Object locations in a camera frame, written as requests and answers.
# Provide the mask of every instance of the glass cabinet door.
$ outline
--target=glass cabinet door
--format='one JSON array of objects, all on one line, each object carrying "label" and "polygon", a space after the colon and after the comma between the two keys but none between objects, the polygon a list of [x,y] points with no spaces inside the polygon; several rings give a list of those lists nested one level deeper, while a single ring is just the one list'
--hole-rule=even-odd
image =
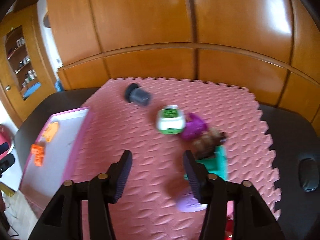
[{"label": "glass cabinet door", "polygon": [[22,99],[27,100],[41,83],[33,69],[22,26],[13,29],[4,37],[4,45],[13,79]]}]

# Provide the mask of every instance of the wooden cabinet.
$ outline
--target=wooden cabinet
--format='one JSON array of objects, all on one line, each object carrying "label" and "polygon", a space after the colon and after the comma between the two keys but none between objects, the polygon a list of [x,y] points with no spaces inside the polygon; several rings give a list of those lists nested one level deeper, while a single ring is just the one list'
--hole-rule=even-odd
[{"label": "wooden cabinet", "polygon": [[320,87],[290,73],[279,107],[301,114],[311,122],[320,105]]},{"label": "wooden cabinet", "polygon": [[320,83],[320,31],[300,0],[292,0],[295,32],[292,66]]},{"label": "wooden cabinet", "polygon": [[48,95],[56,81],[42,42],[36,5],[0,23],[1,101],[17,126]]},{"label": "wooden cabinet", "polygon": [[318,122],[320,32],[299,0],[48,0],[48,9],[66,89],[201,79]]},{"label": "wooden cabinet", "polygon": [[91,0],[102,51],[191,41],[185,0]]},{"label": "wooden cabinet", "polygon": [[195,0],[198,41],[247,49],[289,63],[290,0]]},{"label": "wooden cabinet", "polygon": [[47,0],[52,34],[63,64],[101,52],[90,0]]},{"label": "wooden cabinet", "polygon": [[199,79],[247,87],[256,100],[276,105],[287,70],[270,63],[236,53],[201,49]]},{"label": "wooden cabinet", "polygon": [[101,87],[109,79],[103,58],[58,71],[66,90]]},{"label": "wooden cabinet", "polygon": [[110,76],[194,79],[192,49],[148,49],[105,58]]}]

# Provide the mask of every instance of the interlocking foam tile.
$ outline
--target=interlocking foam tile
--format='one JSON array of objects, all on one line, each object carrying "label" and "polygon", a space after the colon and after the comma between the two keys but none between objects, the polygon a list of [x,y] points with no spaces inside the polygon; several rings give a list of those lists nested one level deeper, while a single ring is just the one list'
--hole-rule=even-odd
[{"label": "interlocking foam tile", "polygon": [[[152,95],[147,107],[127,103],[125,88],[136,82]],[[183,179],[182,153],[193,150],[178,135],[163,135],[155,128],[157,112],[164,105],[178,105],[196,113],[210,127],[226,132],[228,175],[232,182],[252,181],[275,215],[281,198],[274,189],[278,169],[272,169],[275,151],[262,111],[247,89],[214,83],[149,79],[109,80],[83,106],[94,119],[84,138],[72,179],[90,180],[119,161],[123,151],[133,154],[132,169],[123,196],[109,205],[116,237],[122,239],[198,239],[205,211],[181,213],[175,197],[188,186]],[[86,202],[83,204],[84,239],[89,239]]]}]

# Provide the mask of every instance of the red bag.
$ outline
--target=red bag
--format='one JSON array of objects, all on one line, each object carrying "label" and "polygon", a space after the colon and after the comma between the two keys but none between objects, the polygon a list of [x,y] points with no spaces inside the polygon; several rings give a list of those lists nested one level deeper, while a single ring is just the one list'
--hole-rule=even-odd
[{"label": "red bag", "polygon": [[[0,145],[7,142],[9,144],[9,148],[11,147],[11,141],[12,141],[13,135],[10,132],[10,130],[4,126],[3,124],[0,124]],[[0,155],[0,160],[8,154],[8,151],[4,152]]]}]

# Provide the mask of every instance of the teal toy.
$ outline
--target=teal toy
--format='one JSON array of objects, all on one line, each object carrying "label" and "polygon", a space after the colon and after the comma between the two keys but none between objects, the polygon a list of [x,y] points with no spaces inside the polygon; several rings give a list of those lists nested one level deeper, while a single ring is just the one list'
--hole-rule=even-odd
[{"label": "teal toy", "polygon": [[202,163],[209,173],[215,173],[224,180],[228,180],[228,165],[226,149],[223,145],[216,146],[215,157],[197,160],[197,163]]}]

